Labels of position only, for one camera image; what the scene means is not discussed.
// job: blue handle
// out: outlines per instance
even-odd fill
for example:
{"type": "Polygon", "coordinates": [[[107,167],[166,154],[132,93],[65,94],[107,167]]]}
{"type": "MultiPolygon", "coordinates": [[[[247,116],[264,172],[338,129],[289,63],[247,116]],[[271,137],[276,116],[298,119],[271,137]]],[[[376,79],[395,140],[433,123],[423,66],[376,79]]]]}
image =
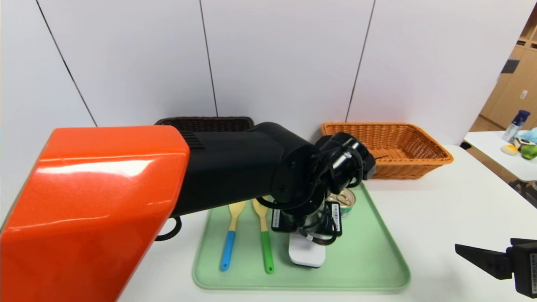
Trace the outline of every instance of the blue handle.
{"type": "Polygon", "coordinates": [[[231,262],[231,251],[233,250],[233,241],[235,240],[235,231],[229,231],[226,239],[226,247],[224,247],[224,255],[222,256],[222,265],[220,268],[223,271],[229,269],[229,263],[231,262]]]}

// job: tin can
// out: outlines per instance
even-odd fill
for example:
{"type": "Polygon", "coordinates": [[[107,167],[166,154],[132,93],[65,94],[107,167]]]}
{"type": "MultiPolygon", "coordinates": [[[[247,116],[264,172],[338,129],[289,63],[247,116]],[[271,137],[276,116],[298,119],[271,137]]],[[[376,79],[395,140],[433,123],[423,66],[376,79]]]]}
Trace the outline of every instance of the tin can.
{"type": "Polygon", "coordinates": [[[356,196],[351,190],[343,189],[339,194],[330,194],[327,200],[329,202],[338,202],[341,217],[345,217],[351,212],[352,207],[356,203],[356,196]]]}

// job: yellow fruit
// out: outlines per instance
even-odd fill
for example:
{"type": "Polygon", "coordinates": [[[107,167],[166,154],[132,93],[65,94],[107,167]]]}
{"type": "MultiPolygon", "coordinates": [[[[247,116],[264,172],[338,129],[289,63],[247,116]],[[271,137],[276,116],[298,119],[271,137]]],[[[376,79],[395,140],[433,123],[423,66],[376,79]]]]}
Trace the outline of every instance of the yellow fruit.
{"type": "Polygon", "coordinates": [[[517,155],[518,154],[517,148],[515,146],[513,146],[513,145],[502,146],[501,150],[502,150],[503,153],[509,154],[509,155],[517,155]]]}

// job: green fruit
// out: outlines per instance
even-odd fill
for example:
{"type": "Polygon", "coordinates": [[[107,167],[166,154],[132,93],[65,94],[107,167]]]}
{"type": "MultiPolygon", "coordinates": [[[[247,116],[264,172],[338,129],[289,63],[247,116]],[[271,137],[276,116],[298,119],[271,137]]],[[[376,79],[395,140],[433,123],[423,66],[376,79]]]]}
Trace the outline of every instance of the green fruit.
{"type": "Polygon", "coordinates": [[[524,145],[520,151],[522,157],[527,160],[532,160],[537,157],[537,146],[536,145],[524,145]]]}

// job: blue bottle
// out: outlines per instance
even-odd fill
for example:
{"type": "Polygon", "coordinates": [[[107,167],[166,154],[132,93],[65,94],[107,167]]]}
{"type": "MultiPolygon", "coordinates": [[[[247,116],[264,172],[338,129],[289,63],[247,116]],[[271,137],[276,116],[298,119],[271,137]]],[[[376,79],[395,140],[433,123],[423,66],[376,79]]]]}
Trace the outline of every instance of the blue bottle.
{"type": "Polygon", "coordinates": [[[517,135],[518,131],[522,129],[529,115],[530,112],[526,110],[519,110],[517,116],[514,117],[509,127],[507,127],[507,130],[505,130],[503,139],[505,141],[511,142],[514,136],[517,135]]]}

